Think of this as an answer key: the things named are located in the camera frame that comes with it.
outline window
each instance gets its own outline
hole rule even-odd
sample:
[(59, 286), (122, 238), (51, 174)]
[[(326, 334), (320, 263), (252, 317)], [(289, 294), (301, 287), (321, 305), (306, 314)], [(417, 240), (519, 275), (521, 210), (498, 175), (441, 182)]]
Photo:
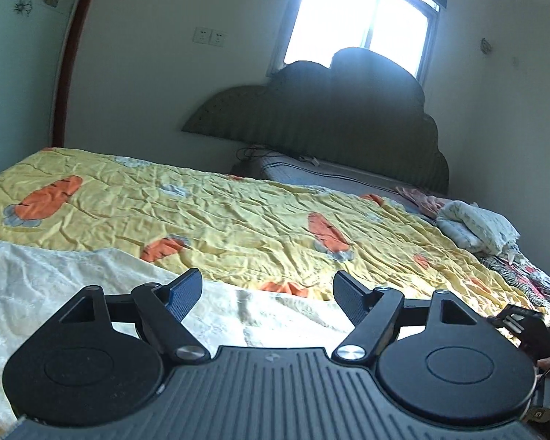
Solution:
[(357, 46), (421, 80), (438, 11), (432, 0), (292, 0), (271, 72), (300, 60), (329, 67), (335, 52)]

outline metal screw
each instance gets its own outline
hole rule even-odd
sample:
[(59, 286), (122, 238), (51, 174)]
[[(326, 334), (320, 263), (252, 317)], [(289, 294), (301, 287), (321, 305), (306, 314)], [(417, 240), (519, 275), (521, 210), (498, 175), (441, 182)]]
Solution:
[(184, 361), (197, 361), (206, 355), (206, 351), (198, 345), (183, 345), (175, 350), (175, 355)]
[(358, 361), (365, 357), (367, 352), (360, 345), (341, 345), (336, 349), (336, 355), (345, 361)]

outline gray bed sheet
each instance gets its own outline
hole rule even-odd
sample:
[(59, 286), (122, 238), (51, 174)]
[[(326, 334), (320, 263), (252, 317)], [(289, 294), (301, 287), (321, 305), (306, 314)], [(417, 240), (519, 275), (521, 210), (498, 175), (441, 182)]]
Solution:
[(401, 203), (405, 209), (434, 224), (411, 201), (397, 193), (395, 187), (411, 187), (407, 183), (375, 173), (350, 167), (320, 162), (314, 165), (274, 152), (252, 156), (248, 161), (240, 162), (232, 168), (234, 175), (254, 179), (274, 180), (290, 185), (321, 186), (345, 194), (375, 194)]

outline black device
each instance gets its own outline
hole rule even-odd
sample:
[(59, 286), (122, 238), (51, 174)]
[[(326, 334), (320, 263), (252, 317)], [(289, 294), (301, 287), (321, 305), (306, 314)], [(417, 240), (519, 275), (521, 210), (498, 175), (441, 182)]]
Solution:
[[(130, 294), (83, 288), (7, 362), (21, 421), (6, 438), (537, 438), (520, 419), (547, 402), (534, 395), (533, 359), (550, 352), (540, 313), (485, 319), (449, 291), (408, 300), (338, 272), (334, 298), (355, 329), (331, 358), (232, 346), (212, 358), (181, 324), (201, 293), (197, 269)], [(511, 321), (523, 348), (494, 329)], [(134, 323), (141, 340), (112, 322)], [(405, 326), (425, 330), (396, 341)]]

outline round black cover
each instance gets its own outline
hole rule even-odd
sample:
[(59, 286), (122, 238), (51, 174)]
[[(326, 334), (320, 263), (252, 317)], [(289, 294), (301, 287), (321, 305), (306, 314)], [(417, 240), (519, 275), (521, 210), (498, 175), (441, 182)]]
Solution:
[(449, 326), (387, 347), (377, 378), (407, 410), (449, 425), (492, 425), (518, 418), (535, 383), (528, 357), (497, 331)]
[(16, 415), (50, 425), (99, 425), (142, 406), (159, 387), (162, 361), (148, 344), (110, 326), (39, 330), (4, 367)]

